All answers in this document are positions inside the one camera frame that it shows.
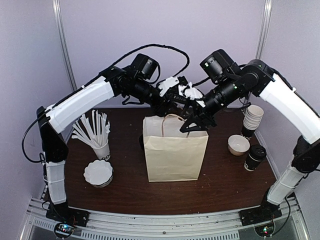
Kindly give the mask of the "cream paper bag with handles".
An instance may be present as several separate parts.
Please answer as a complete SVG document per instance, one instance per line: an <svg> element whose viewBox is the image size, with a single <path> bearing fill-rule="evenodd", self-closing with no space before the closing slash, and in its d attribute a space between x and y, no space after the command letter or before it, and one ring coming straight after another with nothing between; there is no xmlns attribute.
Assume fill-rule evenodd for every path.
<svg viewBox="0 0 320 240"><path fill-rule="evenodd" d="M209 135L206 131L182 133L183 123L174 114L143 119L143 148L150 183L198 180Z"/></svg>

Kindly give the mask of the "stack of black cup lids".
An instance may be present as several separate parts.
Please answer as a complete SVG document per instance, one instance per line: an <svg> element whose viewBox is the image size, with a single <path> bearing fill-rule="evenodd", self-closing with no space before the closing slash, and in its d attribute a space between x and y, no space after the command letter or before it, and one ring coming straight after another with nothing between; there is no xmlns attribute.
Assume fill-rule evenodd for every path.
<svg viewBox="0 0 320 240"><path fill-rule="evenodd" d="M144 151L145 148L144 148L144 138L143 138L143 135L140 135L140 136L139 136L138 142L139 142L140 148L142 149L142 151Z"/></svg>

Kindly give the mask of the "stack of paper cups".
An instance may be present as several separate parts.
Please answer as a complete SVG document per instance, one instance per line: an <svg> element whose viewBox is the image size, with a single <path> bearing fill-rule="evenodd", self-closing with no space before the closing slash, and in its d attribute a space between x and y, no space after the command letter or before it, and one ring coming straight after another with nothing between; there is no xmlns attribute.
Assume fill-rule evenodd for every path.
<svg viewBox="0 0 320 240"><path fill-rule="evenodd" d="M244 119L242 122L242 128L240 134L247 140L250 140L256 129L259 127L264 110L257 105L250 105L244 111Z"/></svg>

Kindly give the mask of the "black plastic cup lid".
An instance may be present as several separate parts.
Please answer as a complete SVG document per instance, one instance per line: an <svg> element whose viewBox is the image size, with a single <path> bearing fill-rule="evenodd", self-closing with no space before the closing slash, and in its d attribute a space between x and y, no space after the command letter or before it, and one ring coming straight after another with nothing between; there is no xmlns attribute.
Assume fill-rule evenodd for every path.
<svg viewBox="0 0 320 240"><path fill-rule="evenodd" d="M249 148L249 152L248 154L250 155L250 157L252 159L254 159L255 161L262 161L266 158L267 156L267 151L266 149L260 145L260 144L255 144L255 145L252 145L250 148Z"/></svg>

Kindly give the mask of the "single black paper cup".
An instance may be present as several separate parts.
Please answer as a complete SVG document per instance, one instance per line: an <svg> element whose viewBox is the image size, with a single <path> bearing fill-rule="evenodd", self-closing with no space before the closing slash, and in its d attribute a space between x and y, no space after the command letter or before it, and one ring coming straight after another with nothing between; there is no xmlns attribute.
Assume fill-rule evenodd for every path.
<svg viewBox="0 0 320 240"><path fill-rule="evenodd" d="M249 153L244 161L244 168L247 171L253 172L263 160L263 158L256 158L254 155Z"/></svg>

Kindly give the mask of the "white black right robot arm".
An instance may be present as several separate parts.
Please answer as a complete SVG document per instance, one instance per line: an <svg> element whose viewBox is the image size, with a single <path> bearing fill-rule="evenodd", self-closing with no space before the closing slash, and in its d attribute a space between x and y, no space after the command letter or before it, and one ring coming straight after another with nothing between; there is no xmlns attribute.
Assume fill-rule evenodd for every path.
<svg viewBox="0 0 320 240"><path fill-rule="evenodd" d="M249 211L259 220L266 221L273 217L280 203L300 181L320 165L320 116L277 70L261 60L254 59L239 66L223 49L218 49L200 66L216 87L199 98L204 105L192 107L192 114L180 128L182 133L215 127L214 115L248 94L272 105L301 133L291 163L265 192L260 206Z"/></svg>

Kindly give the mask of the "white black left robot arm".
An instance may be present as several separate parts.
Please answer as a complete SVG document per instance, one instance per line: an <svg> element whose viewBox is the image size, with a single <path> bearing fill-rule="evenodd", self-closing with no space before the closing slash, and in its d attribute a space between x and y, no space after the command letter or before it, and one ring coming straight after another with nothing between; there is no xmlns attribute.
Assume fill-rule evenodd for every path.
<svg viewBox="0 0 320 240"><path fill-rule="evenodd" d="M109 66L67 97L36 111L51 200L50 212L61 222L72 218L65 191L65 163L69 149L61 136L62 131L82 114L118 95L134 97L140 104L150 105L159 117L167 115L172 104L148 82L157 67L156 60L139 53L130 65L124 68Z"/></svg>

